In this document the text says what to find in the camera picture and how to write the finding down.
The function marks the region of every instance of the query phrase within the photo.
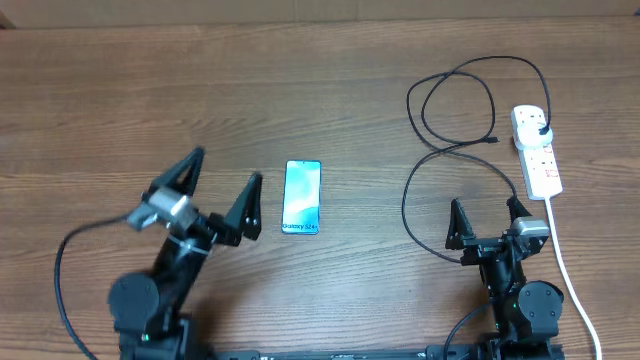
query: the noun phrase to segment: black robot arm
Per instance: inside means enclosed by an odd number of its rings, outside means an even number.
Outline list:
[[[138,231],[160,223],[169,235],[150,270],[125,274],[109,293],[122,359],[205,359],[182,304],[214,244],[238,246],[260,234],[262,176],[251,176],[226,216],[204,216],[191,203],[203,159],[196,148],[156,178],[128,218]]]
[[[498,332],[481,336],[475,345],[458,345],[452,352],[430,346],[427,354],[434,360],[564,359],[562,346],[551,345],[551,338],[558,335],[564,296],[548,282],[527,282],[522,270],[522,261],[544,246],[549,227],[532,217],[516,197],[507,205],[511,227],[500,237],[478,239],[458,199],[451,201],[445,247],[463,250],[463,266],[479,266]]]

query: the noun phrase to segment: power cord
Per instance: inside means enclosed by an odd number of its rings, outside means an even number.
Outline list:
[[[462,320],[458,321],[456,326],[454,326],[453,329],[451,330],[451,332],[449,333],[449,336],[447,336],[447,341],[444,342],[444,346],[442,347],[442,360],[447,360],[447,356],[449,355],[449,346],[451,346],[451,341],[453,340],[453,337],[456,335],[458,330],[460,330],[462,325],[464,325],[464,323],[469,321],[474,316],[476,316],[476,315],[480,314],[481,312],[487,310],[487,308],[490,305],[491,305],[491,303],[480,305],[477,308],[473,309],[473,311],[468,313],[465,317],[463,317]]]
[[[64,308],[64,302],[62,301],[62,291],[60,289],[60,265],[62,263],[62,253],[64,252],[64,249],[69,243],[69,241],[71,241],[71,239],[74,236],[88,230],[119,223],[121,221],[126,220],[127,217],[129,217],[129,213],[120,215],[118,217],[85,224],[74,229],[69,234],[67,234],[67,236],[64,237],[64,240],[62,240],[62,243],[60,243],[60,247],[58,248],[58,253],[56,254],[56,264],[55,264],[55,267],[53,268],[53,286],[56,292],[56,301],[58,302],[58,311],[60,312],[60,317],[62,318],[62,322],[64,323],[64,326],[67,328],[67,331],[69,332],[69,335],[73,339],[73,342],[75,342],[76,345],[78,345],[78,348],[80,348],[80,350],[82,351],[82,353],[91,360],[97,360],[98,358],[96,358],[95,355],[93,355],[93,353],[89,351],[87,346],[82,342],[82,340],[80,340],[76,332],[73,330],[71,321],[69,321],[69,317],[67,316],[67,312]]]
[[[418,136],[418,138],[420,138],[420,140],[430,149],[433,150],[433,152],[427,154],[425,157],[423,157],[422,159],[420,159],[420,161],[418,161],[418,163],[413,167],[413,170],[411,170],[411,173],[409,174],[409,178],[407,179],[407,182],[405,184],[404,187],[404,193],[402,195],[402,206],[401,206],[401,213],[402,213],[402,223],[404,224],[404,228],[407,231],[407,233],[409,234],[409,236],[411,237],[411,239],[413,239],[413,241],[416,242],[416,244],[418,244],[420,247],[422,247],[423,249],[429,251],[430,253],[432,253],[433,255],[436,255],[437,257],[443,259],[443,260],[447,260],[453,263],[460,263],[460,260],[458,259],[454,259],[452,257],[446,256],[436,250],[433,250],[431,247],[427,246],[425,243],[423,243],[422,241],[420,241],[411,231],[411,228],[409,227],[409,224],[407,223],[407,218],[406,218],[406,203],[407,203],[407,194],[409,192],[409,185],[411,184],[411,180],[413,179],[413,176],[415,175],[416,171],[418,171],[418,169],[424,165],[427,161],[440,156],[442,154],[447,154],[447,155],[454,155],[454,156],[458,156],[467,160],[472,160],[475,162],[478,162],[486,167],[488,167],[489,169],[493,170],[495,173],[497,173],[498,175],[500,175],[500,177],[502,177],[502,179],[507,183],[507,185],[509,185],[509,187],[511,188],[511,192],[513,193],[514,196],[517,196],[517,192],[516,192],[516,188],[513,185],[513,181],[511,181],[511,179],[509,179],[509,177],[503,173],[500,169],[498,169],[497,167],[495,167],[493,164],[489,163],[486,160],[480,159],[478,157],[469,155],[469,154],[463,154],[463,153],[459,153],[457,151],[454,150],[458,150],[461,149],[463,147],[466,146],[470,146],[470,145],[475,145],[475,144],[480,144],[480,143],[488,143],[488,144],[493,144],[498,142],[498,138],[495,136],[491,136],[491,133],[493,132],[493,128],[495,127],[496,124],[496,108],[495,108],[495,103],[493,101],[493,95],[491,93],[491,90],[489,90],[489,86],[487,85],[486,82],[484,82],[484,80],[482,80],[481,78],[479,78],[476,75],[473,75],[471,73],[467,73],[467,72],[463,72],[460,71],[460,68],[462,68],[463,66],[466,66],[468,64],[471,64],[473,62],[477,62],[477,61],[483,61],[483,60],[490,60],[490,59],[511,59],[511,60],[517,60],[517,61],[521,61],[526,63],[527,65],[531,66],[535,72],[538,74],[538,77],[540,78],[540,82],[542,83],[542,87],[544,89],[544,93],[545,93],[545,97],[547,100],[547,124],[540,129],[541,134],[547,133],[549,131],[549,127],[551,125],[551,97],[549,95],[549,88],[547,86],[547,82],[544,79],[544,76],[542,75],[542,72],[540,72],[540,70],[538,69],[537,66],[535,66],[531,61],[521,58],[521,57],[517,57],[517,56],[509,56],[509,55],[496,55],[496,56],[484,56],[484,57],[479,57],[479,58],[475,58],[475,59],[471,59],[469,61],[466,61],[458,66],[456,66],[455,68],[453,68],[452,70],[448,71],[448,72],[442,72],[439,74],[435,74],[435,75],[431,75],[428,76],[422,80],[417,81],[415,84],[413,84],[410,88],[409,91],[407,91],[407,114],[409,116],[409,121],[411,122],[411,127],[413,128],[413,131],[416,133],[416,135]],[[446,138],[438,133],[436,133],[428,124],[426,116],[425,116],[425,109],[427,107],[427,103],[429,102],[429,99],[431,98],[431,95],[433,95],[434,91],[438,88],[438,86],[440,86],[440,84],[442,84],[445,80],[447,80],[449,77],[451,77],[452,75],[458,75],[458,76],[467,76],[470,77],[476,81],[478,81],[485,89],[485,91],[487,92],[487,96],[489,97],[489,102],[491,104],[491,124],[489,126],[489,130],[487,130],[487,132],[481,136],[478,139],[475,140],[470,140],[470,141],[459,141],[459,140],[453,140],[453,139],[449,139]],[[429,91],[429,94],[427,95],[427,97],[425,98],[424,102],[422,103],[422,108],[420,111],[420,118],[422,119],[422,123],[424,125],[424,127],[427,129],[427,131],[433,135],[434,137],[447,142],[449,144],[451,144],[448,147],[445,148],[439,148],[437,146],[435,146],[433,143],[431,143],[429,140],[427,140],[418,130],[418,127],[416,126],[416,123],[413,119],[413,115],[411,114],[411,104],[410,104],[410,97],[411,97],[411,92],[418,87],[419,85],[433,80],[433,79],[438,79],[438,82],[433,86],[433,88],[431,88],[431,90]]]
[[[576,291],[573,288],[573,284],[571,283],[571,279],[569,278],[569,274],[567,273],[567,268],[564,265],[564,260],[562,259],[562,253],[560,252],[560,244],[558,240],[558,233],[556,231],[556,222],[553,218],[553,210],[551,209],[551,199],[549,197],[545,197],[544,204],[547,208],[547,215],[549,217],[549,228],[551,228],[551,237],[553,240],[553,249],[555,250],[555,253],[556,253],[556,259],[558,260],[558,267],[560,268],[560,272],[562,273],[562,278],[564,278],[564,282],[565,284],[567,284],[567,289],[569,289],[571,300],[573,300],[573,303],[575,304],[576,309],[578,309],[580,316],[582,316],[582,319],[584,320],[584,323],[587,325],[587,329],[589,329],[589,333],[593,338],[593,344],[596,348],[596,359],[602,360],[602,347],[600,346],[600,338],[598,337],[598,334],[596,333],[596,329],[591,323],[591,320],[589,320],[589,316],[587,315],[587,312],[582,307],[582,304],[580,304],[580,300],[578,299],[578,295],[576,294]]]

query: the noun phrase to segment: phone screen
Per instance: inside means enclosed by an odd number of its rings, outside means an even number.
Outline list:
[[[290,160],[284,177],[282,232],[317,234],[320,223],[320,176],[322,164]]]

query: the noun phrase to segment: white cable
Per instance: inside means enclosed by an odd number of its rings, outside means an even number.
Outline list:
[[[573,289],[573,285],[571,284],[571,279],[569,279],[569,274],[567,273],[567,268],[564,266],[564,260],[562,260],[562,253],[560,252],[560,244],[558,242],[558,234],[556,232],[556,222],[553,219],[553,211],[551,210],[551,200],[549,197],[544,198],[544,204],[547,207],[547,215],[549,216],[549,227],[551,228],[551,237],[553,239],[553,249],[556,252],[556,259],[558,260],[558,266],[560,267],[560,272],[562,273],[562,277],[564,278],[565,284],[567,284],[567,289],[569,289],[569,294],[571,295],[571,300],[576,305],[576,309],[582,316],[584,323],[587,325],[589,329],[589,333],[593,338],[593,344],[596,347],[596,359],[602,360],[602,348],[600,347],[600,339],[598,338],[598,334],[596,334],[596,329],[593,327],[591,320],[589,320],[589,316],[587,316],[586,311],[580,304],[580,300],[578,300],[578,295],[576,291]]]

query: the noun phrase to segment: table surface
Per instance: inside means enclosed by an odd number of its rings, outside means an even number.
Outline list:
[[[606,358],[640,351],[640,23],[637,18],[442,20],[0,32],[0,358],[80,359],[60,322],[53,263],[63,236],[126,212],[149,182],[206,147],[194,201],[224,213],[261,171],[263,232],[218,248],[185,311],[218,349],[365,350],[442,343],[487,301],[478,270],[439,260],[406,234],[400,199],[428,150],[407,120],[409,86],[478,56],[530,59],[547,77],[565,191],[554,202],[565,261]],[[515,61],[469,66],[494,92],[498,144],[467,153],[526,191],[509,112],[544,104]],[[427,88],[418,89],[419,112]],[[436,131],[483,134],[482,87],[452,79],[427,107]],[[316,236],[280,231],[288,159],[323,163]],[[409,192],[408,221],[444,250],[460,197],[478,236],[508,227],[507,186],[475,163],[441,157]],[[544,217],[541,202],[525,201]],[[82,235],[63,259],[70,318],[100,358],[116,359],[106,297],[121,274],[149,267],[164,229]],[[530,280],[566,290],[548,244]],[[492,331],[491,314],[456,341]],[[560,320],[568,358],[591,339],[570,300]]]

